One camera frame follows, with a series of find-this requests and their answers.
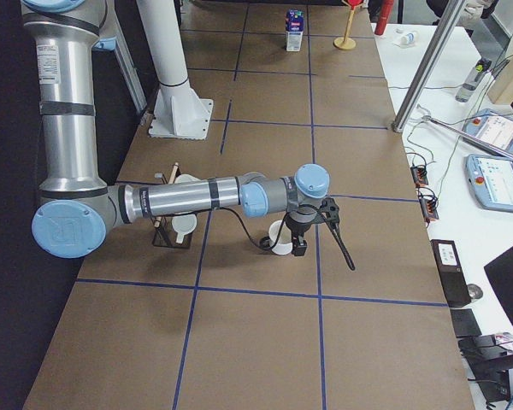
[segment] white desk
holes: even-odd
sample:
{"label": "white desk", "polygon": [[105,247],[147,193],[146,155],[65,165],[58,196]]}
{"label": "white desk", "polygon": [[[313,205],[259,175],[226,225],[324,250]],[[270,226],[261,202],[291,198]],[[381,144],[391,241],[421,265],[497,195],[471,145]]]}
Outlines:
{"label": "white desk", "polygon": [[[392,42],[402,35],[396,32],[397,28],[402,28],[405,32],[418,31],[419,36],[416,46],[402,49],[394,45]],[[376,38],[378,51],[390,87],[408,87],[410,85],[434,30],[434,26],[390,24],[387,26],[384,35]],[[469,70],[479,58],[481,56],[467,33],[461,27],[457,27],[452,33],[426,87],[448,87],[462,84]],[[488,80],[489,78],[486,78],[481,83],[481,86],[466,103],[460,103],[454,99],[457,92],[456,88],[426,89],[422,93],[419,103],[424,108],[429,109],[434,118],[449,123],[460,121],[474,113],[477,108],[475,102],[480,101],[481,90],[488,84]],[[390,88],[390,95],[396,112],[404,99],[406,91],[406,89]],[[481,109],[483,108],[494,108],[501,114],[511,114],[513,112],[509,106],[491,104],[487,97],[481,104]],[[415,109],[410,117],[417,119],[423,115],[424,113],[421,110]],[[404,128],[403,139],[405,145],[424,155],[430,162],[432,158],[429,152],[407,143],[407,137],[413,131],[416,123],[417,121],[411,121]],[[427,177],[430,188],[439,194],[439,180],[445,173],[457,135],[432,124],[421,124],[414,130],[410,139],[433,151],[435,163],[429,165]],[[452,157],[449,172],[443,182],[439,198],[439,220],[432,222],[427,232],[430,239],[455,241],[466,282],[468,284],[478,284],[483,289],[483,298],[470,305],[482,333],[484,335],[500,331],[513,333],[513,327],[494,295],[484,271],[484,266],[488,262],[513,246],[513,214],[488,211],[479,207],[470,192],[463,171],[464,158],[471,153],[482,154],[482,151],[460,141]],[[484,399],[480,395],[478,387],[473,385],[472,392],[477,408],[484,408]]]}

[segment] metal rod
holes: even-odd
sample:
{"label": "metal rod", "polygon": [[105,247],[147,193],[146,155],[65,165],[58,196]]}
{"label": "metal rod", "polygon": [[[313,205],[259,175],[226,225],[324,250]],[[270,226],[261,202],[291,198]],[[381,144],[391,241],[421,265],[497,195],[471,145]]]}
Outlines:
{"label": "metal rod", "polygon": [[432,124],[435,124],[437,126],[442,126],[443,128],[446,128],[449,131],[455,132],[456,134],[459,134],[462,137],[467,138],[472,143],[474,143],[475,145],[477,145],[483,149],[492,151],[495,154],[498,154],[498,155],[504,156],[506,158],[509,158],[510,160],[513,160],[513,154],[511,154],[510,152],[507,152],[501,148],[498,148],[490,143],[485,143],[484,141],[481,141],[479,138],[475,138],[473,135],[469,135],[467,132],[458,130],[457,128],[454,128],[453,126],[450,126],[443,121],[436,120],[435,118],[431,117],[430,115],[424,115],[422,117],[422,120],[424,120],[426,122],[429,121]]}
{"label": "metal rod", "polygon": [[135,64],[133,63],[129,49],[127,48],[127,42],[123,36],[123,31],[121,30],[120,22],[118,21],[116,13],[114,13],[114,20],[116,26],[116,48],[114,52],[116,59],[118,60],[118,64],[120,65],[123,78],[126,81],[129,94],[131,94],[131,98],[133,99],[133,104],[135,105],[137,114],[140,114],[146,108],[146,97],[144,96],[143,87],[140,84]]}
{"label": "metal rod", "polygon": [[450,0],[446,5],[445,12],[439,20],[435,34],[429,42],[426,54],[424,54],[420,66],[416,70],[407,95],[404,97],[401,108],[392,123],[392,129],[395,132],[403,132],[403,128],[409,120],[410,113],[418,103],[418,98],[420,98],[424,86],[428,82],[429,76],[445,48],[446,42],[451,36],[452,30],[454,30],[464,6],[465,0]]}

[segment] red bottle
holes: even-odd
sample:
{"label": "red bottle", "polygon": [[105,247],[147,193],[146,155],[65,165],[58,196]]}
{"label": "red bottle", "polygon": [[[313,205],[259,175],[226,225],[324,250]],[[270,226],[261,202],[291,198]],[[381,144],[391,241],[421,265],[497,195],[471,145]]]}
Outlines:
{"label": "red bottle", "polygon": [[381,36],[384,34],[384,30],[386,30],[387,21],[390,18],[390,14],[392,13],[393,4],[395,0],[384,0],[382,4],[382,9],[380,10],[380,17],[378,18],[378,23],[376,23],[376,28],[374,30],[374,34],[377,36]]}

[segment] water bottle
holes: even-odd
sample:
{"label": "water bottle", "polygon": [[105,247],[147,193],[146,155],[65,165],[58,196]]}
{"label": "water bottle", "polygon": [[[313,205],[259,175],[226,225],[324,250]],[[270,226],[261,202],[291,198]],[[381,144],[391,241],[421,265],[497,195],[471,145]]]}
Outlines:
{"label": "water bottle", "polygon": [[399,43],[402,45],[413,44],[418,39],[418,32],[407,32],[400,39]]}
{"label": "water bottle", "polygon": [[491,65],[492,61],[486,58],[481,58],[477,64],[475,64],[475,67],[471,68],[468,77],[465,79],[460,90],[458,90],[458,93],[456,94],[456,101],[466,103],[469,100],[473,91],[475,91],[479,86],[479,83],[484,78]]}

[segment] white cup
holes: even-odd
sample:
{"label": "white cup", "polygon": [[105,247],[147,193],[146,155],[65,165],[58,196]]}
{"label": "white cup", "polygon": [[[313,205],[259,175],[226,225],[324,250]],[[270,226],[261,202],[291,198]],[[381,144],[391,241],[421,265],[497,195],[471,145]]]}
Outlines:
{"label": "white cup", "polygon": [[[277,238],[277,232],[280,230],[281,220],[276,220],[272,225],[270,225],[268,229],[268,236],[270,237],[270,246],[275,243],[275,239]],[[281,228],[280,240],[277,241],[277,244],[272,248],[272,252],[277,255],[288,255],[292,251],[292,242],[291,242],[291,231],[289,228],[283,224],[283,228]]]}
{"label": "white cup", "polygon": [[[175,179],[176,184],[183,182],[199,181],[196,177],[192,177],[188,173],[182,173]],[[198,225],[198,218],[194,214],[178,214],[171,219],[171,226],[177,232],[176,243],[183,243],[185,236],[194,232]]]}
{"label": "white cup", "polygon": [[185,235],[194,232],[198,225],[198,218],[194,214],[176,215],[171,219],[171,226],[177,232],[177,243],[183,243]]}
{"label": "white cup", "polygon": [[199,181],[200,179],[197,179],[196,177],[192,177],[189,173],[182,173],[177,178],[174,179],[174,182],[176,184],[180,184],[182,182],[194,182]]}

